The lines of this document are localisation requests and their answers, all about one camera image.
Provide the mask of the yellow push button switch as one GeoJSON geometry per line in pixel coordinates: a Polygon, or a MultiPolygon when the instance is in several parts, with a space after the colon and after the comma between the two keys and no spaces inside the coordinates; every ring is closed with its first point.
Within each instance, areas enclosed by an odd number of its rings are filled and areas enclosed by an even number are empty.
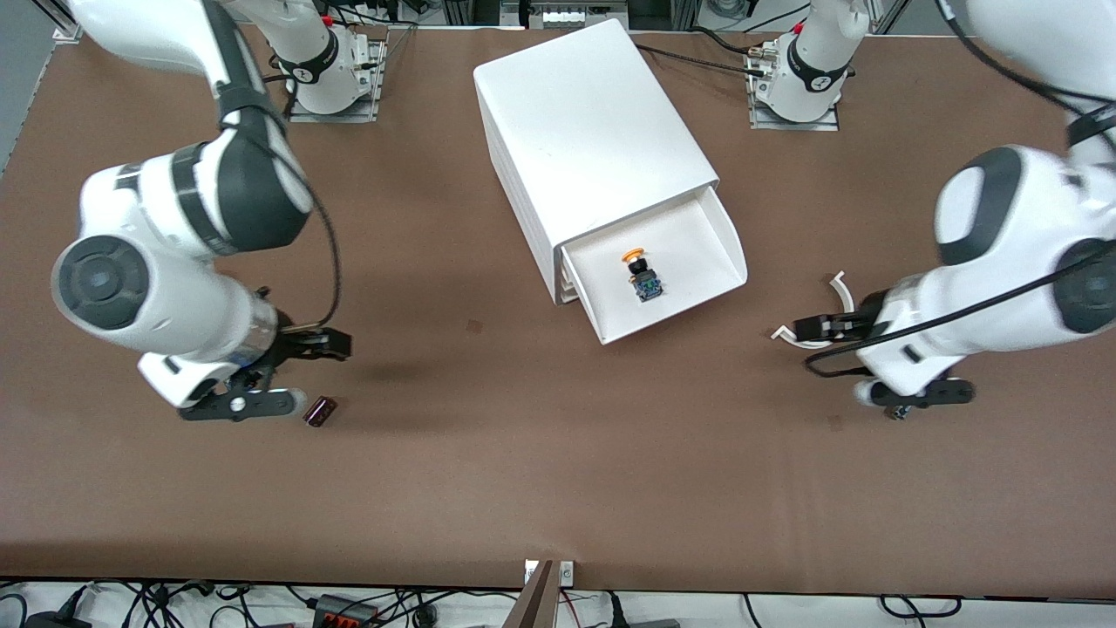
{"type": "Polygon", "coordinates": [[[647,303],[664,294],[664,287],[656,271],[650,267],[643,248],[634,248],[622,255],[629,270],[629,283],[641,303],[647,303]]]}

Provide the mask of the white drawer cabinet shell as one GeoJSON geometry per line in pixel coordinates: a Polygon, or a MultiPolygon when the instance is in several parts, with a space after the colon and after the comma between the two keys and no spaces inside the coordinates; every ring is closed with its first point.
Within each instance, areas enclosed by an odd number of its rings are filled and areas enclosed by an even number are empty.
{"type": "Polygon", "coordinates": [[[472,79],[492,167],[556,305],[562,245],[720,180],[617,20],[472,79]]]}

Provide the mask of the white curved plastic strip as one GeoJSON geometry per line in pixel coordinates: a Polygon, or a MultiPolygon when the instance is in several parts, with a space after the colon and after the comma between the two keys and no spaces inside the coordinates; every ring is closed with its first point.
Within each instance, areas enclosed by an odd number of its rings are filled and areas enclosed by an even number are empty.
{"type": "MultiPolygon", "coordinates": [[[[850,289],[848,288],[848,286],[846,286],[844,281],[844,277],[845,277],[844,270],[837,271],[837,273],[829,279],[828,283],[829,286],[833,286],[834,293],[836,293],[837,297],[840,299],[841,309],[845,311],[845,313],[853,313],[856,303],[854,302],[854,297],[852,294],[850,289]]],[[[833,346],[834,344],[833,341],[828,341],[828,339],[822,339],[822,341],[810,341],[810,339],[798,339],[797,335],[793,334],[793,330],[789,329],[789,327],[786,325],[778,327],[778,329],[770,335],[770,339],[780,339],[780,341],[786,342],[787,345],[799,347],[799,349],[807,351],[819,351],[826,349],[826,347],[833,346]]]]}

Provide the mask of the black power strip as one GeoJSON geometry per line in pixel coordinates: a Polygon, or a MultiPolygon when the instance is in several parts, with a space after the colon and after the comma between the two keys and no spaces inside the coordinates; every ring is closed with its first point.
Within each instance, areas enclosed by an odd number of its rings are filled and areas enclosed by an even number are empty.
{"type": "Polygon", "coordinates": [[[379,616],[375,605],[331,595],[312,597],[308,607],[314,611],[311,628],[373,628],[379,616]]]}

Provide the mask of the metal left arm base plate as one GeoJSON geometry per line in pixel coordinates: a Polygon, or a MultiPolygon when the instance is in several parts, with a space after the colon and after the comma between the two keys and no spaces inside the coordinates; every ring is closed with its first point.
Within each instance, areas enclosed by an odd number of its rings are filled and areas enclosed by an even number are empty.
{"type": "Polygon", "coordinates": [[[745,69],[759,73],[745,80],[750,124],[754,131],[840,131],[840,88],[847,69],[820,73],[808,65],[793,71],[789,51],[778,40],[764,41],[745,54],[745,69]]]}

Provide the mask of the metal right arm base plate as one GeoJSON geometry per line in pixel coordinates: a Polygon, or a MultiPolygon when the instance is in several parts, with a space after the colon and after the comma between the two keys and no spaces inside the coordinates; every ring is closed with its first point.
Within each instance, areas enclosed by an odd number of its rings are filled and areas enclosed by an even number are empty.
{"type": "Polygon", "coordinates": [[[295,123],[365,124],[378,119],[387,46],[364,33],[339,38],[331,64],[304,83],[310,73],[294,66],[286,87],[292,98],[288,119],[295,123]]]}

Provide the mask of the wooden post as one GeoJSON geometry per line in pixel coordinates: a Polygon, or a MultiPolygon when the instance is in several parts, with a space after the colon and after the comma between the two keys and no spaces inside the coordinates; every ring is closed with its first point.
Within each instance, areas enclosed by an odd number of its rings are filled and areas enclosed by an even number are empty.
{"type": "Polygon", "coordinates": [[[560,596],[561,566],[554,560],[539,561],[501,628],[555,628],[560,596]]]}

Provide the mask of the aluminium frame structure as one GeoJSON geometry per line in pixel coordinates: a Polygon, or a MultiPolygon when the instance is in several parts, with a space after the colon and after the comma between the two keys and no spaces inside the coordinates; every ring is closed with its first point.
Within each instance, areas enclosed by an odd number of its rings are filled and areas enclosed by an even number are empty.
{"type": "Polygon", "coordinates": [[[687,31],[704,0],[431,0],[444,25],[578,31],[617,20],[626,31],[687,31]]]}

